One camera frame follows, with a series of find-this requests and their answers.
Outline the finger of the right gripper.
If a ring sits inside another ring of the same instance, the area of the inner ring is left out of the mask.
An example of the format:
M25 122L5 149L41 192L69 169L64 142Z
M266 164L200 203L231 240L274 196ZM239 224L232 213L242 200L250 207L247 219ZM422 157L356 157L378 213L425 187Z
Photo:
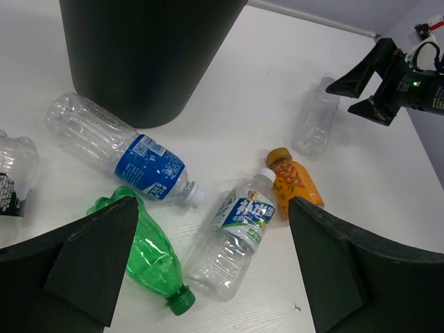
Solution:
M327 86L328 94L357 99L361 96L374 73L377 73L379 51L374 48L347 74Z
M370 121L381 121L371 99L366 99L351 105L348 108L348 112Z

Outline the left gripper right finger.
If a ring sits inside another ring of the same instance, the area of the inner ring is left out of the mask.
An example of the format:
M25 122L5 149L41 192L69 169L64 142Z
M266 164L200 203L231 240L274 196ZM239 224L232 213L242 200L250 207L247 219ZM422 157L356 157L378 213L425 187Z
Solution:
M443 254L381 237L302 197L289 225L317 332L442 332Z

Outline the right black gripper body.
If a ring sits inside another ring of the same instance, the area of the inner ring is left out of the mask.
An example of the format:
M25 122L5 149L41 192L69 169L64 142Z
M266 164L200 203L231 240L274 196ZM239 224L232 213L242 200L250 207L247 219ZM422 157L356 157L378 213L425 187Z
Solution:
M423 112L432 111L432 71L415 71L404 60L404 53L391 38L382 38L375 45L380 52L375 72L382 83L370 98L371 120L388 126L402 107Z

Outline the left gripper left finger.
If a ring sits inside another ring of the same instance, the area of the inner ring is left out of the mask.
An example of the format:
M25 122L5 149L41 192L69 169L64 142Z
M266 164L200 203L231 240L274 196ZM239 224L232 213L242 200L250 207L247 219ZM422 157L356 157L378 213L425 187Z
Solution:
M126 196L1 249L2 332L103 332L114 316L138 221Z

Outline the clear bottle without label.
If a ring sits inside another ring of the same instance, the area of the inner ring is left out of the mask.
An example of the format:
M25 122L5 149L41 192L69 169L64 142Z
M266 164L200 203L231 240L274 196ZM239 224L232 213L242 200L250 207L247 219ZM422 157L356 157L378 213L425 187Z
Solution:
M340 96L329 94L326 89L336 80L336 75L327 72L321 80L305 93L296 118L292 148L310 160L325 152L332 126L339 109Z

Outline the orange juice bottle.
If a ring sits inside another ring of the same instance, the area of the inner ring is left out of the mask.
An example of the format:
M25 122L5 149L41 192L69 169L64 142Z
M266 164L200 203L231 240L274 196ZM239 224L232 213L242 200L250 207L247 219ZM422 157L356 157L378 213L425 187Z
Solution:
M266 163L275 173L273 193L284 219L289 218L289 201L297 196L324 208L324 201L310 174L303 165L293 160L287 148L273 149L267 155Z

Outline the clear bottle black label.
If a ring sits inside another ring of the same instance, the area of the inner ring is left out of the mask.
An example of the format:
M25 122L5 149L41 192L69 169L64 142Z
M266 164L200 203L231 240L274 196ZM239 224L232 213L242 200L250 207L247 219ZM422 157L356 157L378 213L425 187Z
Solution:
M12 138L1 130L1 216L24 216L39 163L39 153L32 139Z

